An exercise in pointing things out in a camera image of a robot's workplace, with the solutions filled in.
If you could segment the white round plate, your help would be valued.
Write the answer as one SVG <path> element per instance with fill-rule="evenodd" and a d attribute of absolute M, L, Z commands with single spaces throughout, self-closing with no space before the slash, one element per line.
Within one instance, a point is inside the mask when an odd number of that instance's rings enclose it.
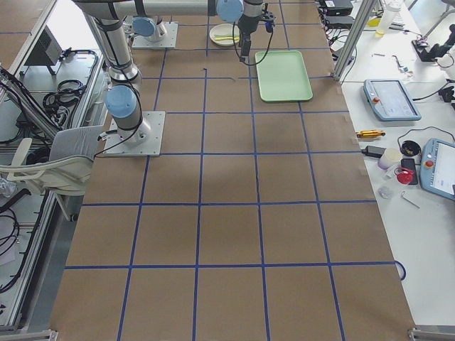
<path fill-rule="evenodd" d="M 224 23 L 212 27 L 209 31 L 209 38 L 216 45 L 228 47 L 239 42 L 240 31 L 237 26 Z"/>

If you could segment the light green tray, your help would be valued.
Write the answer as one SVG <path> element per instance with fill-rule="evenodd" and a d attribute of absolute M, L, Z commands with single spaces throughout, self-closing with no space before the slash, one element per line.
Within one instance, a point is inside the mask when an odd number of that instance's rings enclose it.
<path fill-rule="evenodd" d="M 303 55 L 297 50 L 255 54 L 260 97 L 264 102 L 308 101 L 313 92 Z"/>

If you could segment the black power adapter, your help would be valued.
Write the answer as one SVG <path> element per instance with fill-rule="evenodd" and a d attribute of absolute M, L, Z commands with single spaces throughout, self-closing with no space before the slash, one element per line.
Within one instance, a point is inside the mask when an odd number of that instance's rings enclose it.
<path fill-rule="evenodd" d="M 373 158 L 381 158 L 384 154 L 385 148 L 377 147 L 377 146 L 366 146 L 361 150 L 361 153 L 365 156 L 373 157 Z"/>

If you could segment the yellow screwdriver tool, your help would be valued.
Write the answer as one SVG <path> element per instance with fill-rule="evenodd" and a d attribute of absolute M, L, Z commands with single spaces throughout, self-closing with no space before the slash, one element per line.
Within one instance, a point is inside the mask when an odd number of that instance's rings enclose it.
<path fill-rule="evenodd" d="M 375 139 L 380 136 L 384 136 L 385 132 L 382 130 L 372 129 L 372 130 L 358 131 L 355 134 L 359 139 Z"/>

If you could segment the white grey chair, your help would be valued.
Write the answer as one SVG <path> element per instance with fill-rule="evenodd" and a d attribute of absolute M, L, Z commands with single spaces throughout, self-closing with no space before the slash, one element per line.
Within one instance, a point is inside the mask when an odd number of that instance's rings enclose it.
<path fill-rule="evenodd" d="M 59 131 L 53 139 L 48 161 L 31 165 L 24 161 L 32 139 L 24 138 L 11 164 L 2 166 L 1 173 L 8 181 L 24 183 L 32 193 L 51 191 L 66 220 L 75 221 L 77 214 L 68 211 L 63 198 L 85 194 L 98 145 L 97 137 L 102 129 L 102 125 L 97 125 Z"/>

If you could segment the metal hex key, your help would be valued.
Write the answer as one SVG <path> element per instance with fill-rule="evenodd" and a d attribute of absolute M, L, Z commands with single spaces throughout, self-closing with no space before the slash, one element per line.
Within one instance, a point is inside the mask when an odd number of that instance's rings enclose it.
<path fill-rule="evenodd" d="M 413 201 L 411 198 L 409 198 L 409 197 L 407 196 L 407 193 L 406 193 L 405 191 L 402 191 L 402 192 L 401 192 L 400 197 L 401 197 L 404 201 L 406 201 L 406 202 L 408 202 L 409 204 L 411 204 L 412 206 L 416 207 L 417 209 L 420 209 L 420 206 L 419 206 L 415 201 Z"/>

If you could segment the red round tape dispenser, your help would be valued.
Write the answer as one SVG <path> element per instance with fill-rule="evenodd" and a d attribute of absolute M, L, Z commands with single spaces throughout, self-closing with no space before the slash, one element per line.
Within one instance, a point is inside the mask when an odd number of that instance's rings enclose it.
<path fill-rule="evenodd" d="M 409 185 L 412 180 L 412 171 L 406 170 L 403 167 L 395 169 L 397 181 L 403 185 Z"/>

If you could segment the far blue teach pendant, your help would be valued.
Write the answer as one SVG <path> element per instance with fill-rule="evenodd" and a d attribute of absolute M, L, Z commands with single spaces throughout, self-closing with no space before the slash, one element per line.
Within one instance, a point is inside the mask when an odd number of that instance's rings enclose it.
<path fill-rule="evenodd" d="M 422 118 L 400 80 L 367 79 L 363 91 L 380 121 L 419 121 Z"/>

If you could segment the blue teach pendant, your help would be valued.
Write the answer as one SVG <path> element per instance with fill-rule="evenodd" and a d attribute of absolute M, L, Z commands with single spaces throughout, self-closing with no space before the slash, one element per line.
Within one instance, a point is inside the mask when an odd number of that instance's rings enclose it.
<path fill-rule="evenodd" d="M 419 177 L 424 190 L 454 200 L 454 145 L 440 139 L 428 140 Z"/>
<path fill-rule="evenodd" d="M 422 118 L 400 80 L 367 79 L 363 91 L 380 121 L 419 121 Z"/>

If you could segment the black smartphone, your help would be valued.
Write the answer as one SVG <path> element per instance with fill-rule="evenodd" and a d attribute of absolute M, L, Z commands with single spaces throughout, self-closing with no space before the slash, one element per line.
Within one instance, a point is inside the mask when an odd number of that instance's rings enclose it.
<path fill-rule="evenodd" d="M 416 163 L 413 158 L 403 158 L 401 160 L 401 166 L 406 170 L 412 171 L 412 180 L 410 185 L 417 185 L 419 183 L 418 173 L 416 169 Z"/>

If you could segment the black bowl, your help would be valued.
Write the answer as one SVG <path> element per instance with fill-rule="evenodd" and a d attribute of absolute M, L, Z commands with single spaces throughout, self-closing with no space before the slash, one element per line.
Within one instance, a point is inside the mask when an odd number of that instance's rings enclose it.
<path fill-rule="evenodd" d="M 406 140 L 401 143 L 400 151 L 403 156 L 406 157 L 415 157 L 418 156 L 422 149 L 420 145 L 415 141 Z"/>

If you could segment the near blue teach pendant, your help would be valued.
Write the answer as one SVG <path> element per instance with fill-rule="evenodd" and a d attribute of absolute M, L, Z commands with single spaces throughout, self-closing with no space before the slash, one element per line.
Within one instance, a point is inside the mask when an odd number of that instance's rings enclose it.
<path fill-rule="evenodd" d="M 454 145 L 440 139 L 428 140 L 419 177 L 424 190 L 454 200 Z"/>

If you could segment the grey electronics box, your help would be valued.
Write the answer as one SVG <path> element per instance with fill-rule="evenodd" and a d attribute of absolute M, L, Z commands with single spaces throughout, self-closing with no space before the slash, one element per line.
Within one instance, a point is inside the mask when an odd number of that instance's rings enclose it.
<path fill-rule="evenodd" d="M 46 67 L 51 75 L 56 75 L 60 69 L 62 52 L 55 36 L 45 26 L 24 65 Z"/>

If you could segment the white plastic bottle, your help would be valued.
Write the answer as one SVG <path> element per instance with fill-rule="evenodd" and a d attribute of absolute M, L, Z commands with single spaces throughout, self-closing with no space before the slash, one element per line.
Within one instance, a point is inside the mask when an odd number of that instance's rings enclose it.
<path fill-rule="evenodd" d="M 399 0 L 388 1 L 383 6 L 382 17 L 380 19 L 378 27 L 375 30 L 375 34 L 377 36 L 382 37 L 387 33 L 396 15 L 400 12 L 401 6 L 402 1 Z"/>

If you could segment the aluminium frame post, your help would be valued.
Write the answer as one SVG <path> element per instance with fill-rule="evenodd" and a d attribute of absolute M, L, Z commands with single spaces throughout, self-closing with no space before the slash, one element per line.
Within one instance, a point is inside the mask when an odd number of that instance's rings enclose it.
<path fill-rule="evenodd" d="M 341 54 L 337 59 L 333 79 L 339 81 L 345 68 L 348 66 L 348 61 L 352 57 L 356 44 L 365 28 L 365 25 L 370 17 L 370 13 L 374 7 L 375 0 L 363 0 L 360 4 L 355 20 L 349 31 L 347 40 L 342 48 Z"/>

